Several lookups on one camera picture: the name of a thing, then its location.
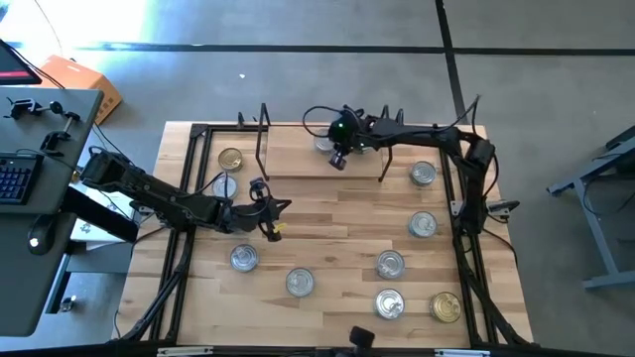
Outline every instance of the can lid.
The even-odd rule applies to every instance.
[[[460,317],[460,302],[452,293],[439,293],[430,302],[430,310],[442,322],[455,322]]]
[[[237,170],[242,166],[242,153],[235,148],[227,148],[218,154],[218,163],[224,170]]]
[[[437,169],[428,162],[418,162],[410,170],[410,177],[418,184],[429,184],[437,177]]]
[[[227,181],[227,195],[225,196],[225,181]],[[236,180],[229,176],[223,175],[220,178],[217,178],[214,184],[211,186],[211,191],[216,196],[225,197],[225,198],[233,198],[236,196],[236,192],[238,191],[238,183]]]
[[[328,129],[319,128],[316,130],[317,135],[328,135]],[[323,153],[329,153],[333,150],[333,142],[329,138],[314,137],[314,144],[316,149]]]
[[[229,258],[231,267],[239,272],[249,272],[258,265],[258,252],[249,244],[241,244],[231,251]]]
[[[313,274],[305,268],[295,268],[287,275],[287,290],[297,298],[309,295],[315,283]]]
[[[377,274],[384,279],[397,279],[406,271],[404,257],[396,251],[388,250],[377,257]]]
[[[395,319],[404,312],[406,305],[404,298],[393,289],[386,289],[375,298],[375,308],[377,313],[387,319]]]
[[[431,237],[437,232],[437,220],[429,212],[417,212],[410,219],[409,227],[417,237]]]

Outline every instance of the black keyboard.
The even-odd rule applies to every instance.
[[[43,157],[0,153],[0,204],[27,204]]]

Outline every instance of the gray table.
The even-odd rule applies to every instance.
[[[77,113],[81,123],[71,127],[71,140],[60,145],[64,153],[63,160],[73,167],[77,164],[103,97],[100,90],[0,87],[2,115],[8,114],[10,108],[5,97],[13,100],[34,98],[43,106],[56,100],[64,110]],[[61,130],[64,123],[63,118],[50,112],[40,117],[25,115],[18,121],[0,118],[0,152],[15,152],[21,148],[38,150],[46,134]],[[64,213],[58,217],[55,244],[43,256],[29,252],[27,234],[36,213],[57,211],[71,175],[70,169],[63,164],[45,158],[42,174],[29,198],[29,204],[17,210],[0,205],[0,335],[28,336],[35,331],[76,216]],[[10,209],[23,212],[8,213]]]

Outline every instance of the cardboard box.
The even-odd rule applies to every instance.
[[[108,114],[121,103],[121,95],[108,78],[98,71],[87,68],[70,59],[52,55],[40,68],[66,88],[101,89],[103,100],[95,117],[95,123],[101,124]],[[50,80],[42,77],[39,86],[57,88]]]

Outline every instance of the black cable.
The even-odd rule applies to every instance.
[[[128,220],[132,220],[132,218],[130,218],[126,212],[123,211],[123,209],[119,208],[119,206],[117,205],[117,203],[115,203],[112,198],[110,198],[109,195],[107,195],[106,193],[104,193],[102,190],[98,189],[97,190],[99,193],[101,193],[104,197],[108,198],[108,200],[110,201],[110,204],[112,204],[113,206],[115,206],[115,208],[117,208],[117,210],[119,212],[121,212],[121,214],[123,214],[124,217],[126,217]]]
[[[133,166],[136,166],[132,160],[130,160],[130,158],[128,158],[121,150],[119,150],[119,148],[117,148],[116,145],[112,144],[112,142],[110,141],[110,139],[108,139],[108,137],[103,133],[103,131],[101,131],[101,128],[99,128],[99,125],[94,125],[95,128],[97,128],[97,130],[99,131],[99,133],[101,133],[101,136],[108,142],[108,144],[110,144],[113,148],[115,148],[115,150],[117,152],[119,152],[119,154],[121,154],[124,158],[126,158],[126,160],[128,160]]]
[[[476,134],[476,107],[478,106],[478,99],[480,99],[480,95],[476,95],[474,109],[472,110],[472,133]]]
[[[60,164],[62,164],[62,165],[64,165],[64,166],[66,166],[67,168],[69,168],[69,169],[73,170],[74,172],[75,172],[75,171],[77,171],[77,172],[79,172],[79,173],[81,172],[81,170],[80,170],[79,168],[74,168],[73,166],[71,166],[71,165],[69,165],[69,164],[65,163],[64,161],[62,161],[62,160],[60,160],[60,159],[58,159],[58,158],[56,158],[56,157],[54,157],[54,156],[48,155],[48,154],[46,154],[46,153],[43,153],[43,152],[41,152],[41,151],[37,151],[37,150],[33,150],[33,149],[18,149],[18,150],[16,150],[16,154],[18,154],[18,153],[20,153],[20,152],[22,152],[22,151],[28,151],[28,152],[35,153],[35,154],[44,155],[45,157],[47,157],[47,158],[49,158],[49,159],[51,159],[51,160],[57,161],[58,163],[60,163]]]
[[[491,235],[494,238],[497,238],[498,240],[500,240],[501,242],[505,243],[506,246],[509,247],[509,249],[512,251],[512,253],[514,254],[514,262],[516,262],[516,268],[518,268],[518,257],[516,256],[516,249],[514,249],[514,247],[512,246],[511,243],[509,243],[508,241],[505,240],[505,238],[499,236],[498,234],[492,233],[489,230],[483,228],[483,232]]]
[[[101,145],[104,148],[107,147],[106,142],[104,142],[103,139],[101,139],[101,137],[99,136],[99,133],[97,133],[97,131],[95,130],[95,126],[97,126],[97,124],[92,124],[92,126],[90,127],[90,130],[92,130],[92,132],[95,133],[95,136],[97,137],[97,139],[99,139],[99,141],[101,142]]]
[[[309,115],[309,113],[311,113],[312,111],[316,110],[316,109],[324,109],[324,110],[330,110],[332,112],[335,113],[339,113],[340,110],[331,108],[331,107],[327,107],[327,106],[323,106],[323,105],[316,105],[316,106],[312,106],[311,108],[307,109],[307,111],[305,112],[305,115],[302,116],[302,126],[305,127],[305,130],[311,134],[312,136],[315,136],[316,138],[328,138],[328,135],[318,135],[314,132],[312,132],[311,130],[309,130],[309,126],[307,126],[307,115]]]
[[[488,216],[489,218],[491,218],[492,220],[494,220],[494,221],[496,221],[496,222],[500,223],[500,224],[507,224],[507,223],[509,223],[509,220],[508,220],[508,219],[506,219],[506,220],[498,219],[498,218],[494,217],[493,215],[491,215],[490,213],[487,213],[487,216]]]
[[[496,157],[496,154],[494,154],[494,170],[495,170],[494,181],[489,186],[487,191],[483,193],[483,197],[487,197],[487,194],[489,193],[489,191],[491,191],[492,188],[494,188],[494,186],[496,185],[496,182],[498,181],[498,174],[500,173],[500,168],[498,166],[498,157]]]
[[[251,200],[252,200],[252,201],[254,201],[254,202],[256,202],[256,201],[258,200],[258,197],[257,197],[257,196],[256,196],[256,198],[254,198],[254,197],[252,196],[252,193],[254,193],[254,192],[256,191],[256,188],[255,188],[255,187],[256,187],[258,184],[262,184],[264,187],[266,187],[266,188],[267,188],[267,196],[266,196],[266,199],[265,199],[265,204],[262,206],[262,208],[261,208],[261,209],[259,209],[259,210],[258,210],[258,211],[256,211],[256,212],[253,212],[253,213],[240,213],[240,212],[236,212],[236,211],[234,211],[234,213],[235,213],[236,215],[238,215],[238,216],[240,216],[240,217],[255,217],[255,216],[257,216],[257,215],[260,215],[262,212],[264,212],[264,211],[265,211],[265,209],[267,209],[267,207],[269,207],[269,203],[271,202],[271,189],[269,188],[269,186],[268,186],[266,183],[264,183],[264,182],[262,182],[262,181],[256,181],[256,182],[254,182],[254,184],[252,184],[252,185],[249,187],[249,198],[251,198]]]
[[[214,178],[212,178],[208,183],[206,183],[203,187],[197,189],[196,191],[192,192],[192,193],[187,193],[184,195],[179,196],[180,198],[187,198],[187,197],[192,197],[195,194],[199,194],[201,192],[203,192],[204,190],[206,190],[210,185],[212,185],[218,178],[220,178],[221,175],[225,174],[225,172],[220,172],[218,173],[218,175],[216,175]]]
[[[607,216],[607,215],[617,214],[617,213],[621,212],[622,209],[626,208],[628,203],[630,203],[633,200],[633,198],[635,198],[635,191],[633,191],[633,193],[631,193],[631,195],[629,195],[628,198],[626,198],[622,203],[620,203],[620,205],[617,206],[617,208],[615,210],[613,210],[612,212],[597,212],[597,211],[592,210],[588,206],[588,200],[586,198],[586,194],[588,193],[588,188],[591,186],[591,184],[594,183],[595,181],[597,181],[598,179],[606,179],[606,177],[598,176],[598,177],[590,179],[586,183],[586,186],[584,187],[584,194],[582,195],[582,206],[584,206],[584,209],[586,209],[588,212],[594,214],[595,216],[599,217],[599,216]],[[618,177],[618,178],[613,178],[613,179],[632,179],[632,178],[620,178],[620,177]]]
[[[115,327],[115,331],[117,332],[117,338],[121,338],[121,332],[119,332],[119,327],[117,326],[117,315],[119,314],[119,307],[115,311],[115,314],[112,316],[112,324]]]
[[[44,16],[44,19],[47,20],[47,23],[49,24],[49,27],[51,28],[53,35],[56,37],[56,40],[58,41],[58,46],[60,47],[60,55],[63,56],[64,50],[62,48],[62,42],[60,41],[60,38],[58,37],[58,32],[56,32],[56,29],[53,27],[51,20],[49,20],[49,17],[47,16],[47,13],[45,13],[42,6],[40,6],[40,2],[38,2],[38,0],[33,0],[33,1],[36,3],[36,5],[38,5],[38,8],[40,9],[40,12]]]

